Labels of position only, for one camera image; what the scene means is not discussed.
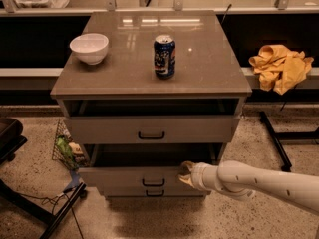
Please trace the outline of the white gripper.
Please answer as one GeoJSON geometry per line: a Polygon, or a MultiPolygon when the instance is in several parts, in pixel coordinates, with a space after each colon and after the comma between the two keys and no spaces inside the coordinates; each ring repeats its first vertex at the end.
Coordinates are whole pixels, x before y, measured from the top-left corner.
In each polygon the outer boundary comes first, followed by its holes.
{"type": "Polygon", "coordinates": [[[182,174],[178,178],[181,182],[193,186],[201,191],[218,191],[221,188],[220,181],[217,176],[218,167],[206,163],[195,164],[192,161],[184,161],[181,166],[182,174]]]}

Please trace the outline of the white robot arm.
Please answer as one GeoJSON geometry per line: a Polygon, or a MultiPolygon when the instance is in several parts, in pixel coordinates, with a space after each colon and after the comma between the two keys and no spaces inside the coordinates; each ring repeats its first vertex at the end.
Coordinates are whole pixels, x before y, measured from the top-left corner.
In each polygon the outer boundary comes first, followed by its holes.
{"type": "Polygon", "coordinates": [[[227,160],[220,165],[185,161],[180,165],[178,178],[196,190],[215,191],[237,201],[248,201],[259,191],[319,214],[318,176],[256,168],[227,160]]]}

